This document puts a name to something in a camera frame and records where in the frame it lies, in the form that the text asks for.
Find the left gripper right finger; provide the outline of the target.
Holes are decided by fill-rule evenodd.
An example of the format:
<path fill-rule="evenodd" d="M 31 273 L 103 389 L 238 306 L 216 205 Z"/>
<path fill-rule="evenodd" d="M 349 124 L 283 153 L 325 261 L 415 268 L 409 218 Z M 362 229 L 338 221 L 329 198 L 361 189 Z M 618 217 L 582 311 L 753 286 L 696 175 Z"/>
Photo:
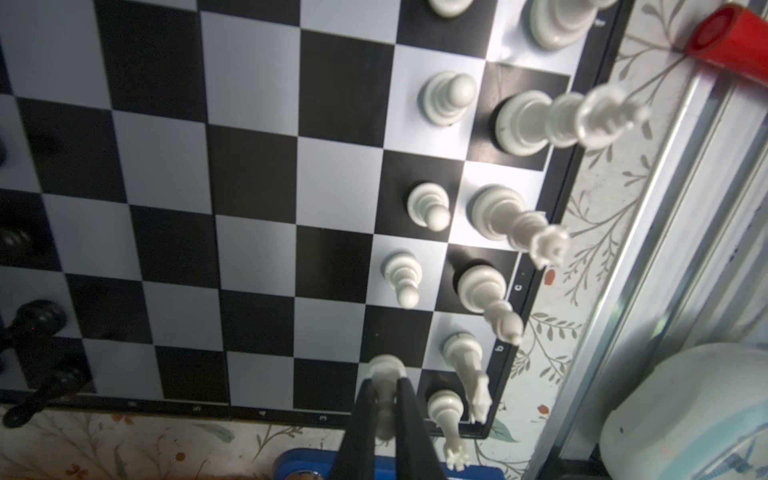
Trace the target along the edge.
<path fill-rule="evenodd" d="M 395 400 L 397 480 L 446 480 L 431 437 L 419 411 L 410 380 L 400 378 Z"/>

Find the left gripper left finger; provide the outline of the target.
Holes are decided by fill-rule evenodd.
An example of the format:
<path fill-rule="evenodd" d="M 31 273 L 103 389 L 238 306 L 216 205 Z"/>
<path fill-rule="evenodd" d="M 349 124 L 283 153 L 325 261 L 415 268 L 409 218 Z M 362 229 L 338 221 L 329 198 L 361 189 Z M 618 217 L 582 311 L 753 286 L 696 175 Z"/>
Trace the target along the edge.
<path fill-rule="evenodd" d="M 331 480 L 375 478 L 376 393 L 371 379 L 358 392 L 350 422 L 333 462 Z"/>

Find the white chess pawn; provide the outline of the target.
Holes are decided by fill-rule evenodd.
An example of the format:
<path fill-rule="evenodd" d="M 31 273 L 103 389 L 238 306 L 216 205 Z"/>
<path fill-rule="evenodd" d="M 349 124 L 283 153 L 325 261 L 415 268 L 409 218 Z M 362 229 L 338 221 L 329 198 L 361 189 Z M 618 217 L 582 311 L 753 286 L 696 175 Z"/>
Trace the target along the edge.
<path fill-rule="evenodd" d="M 403 362 L 394 355 L 378 355 L 369 362 L 367 378 L 371 379 L 376 396 L 376 437 L 379 440 L 391 440 L 396 434 L 397 382 L 406 376 Z"/>

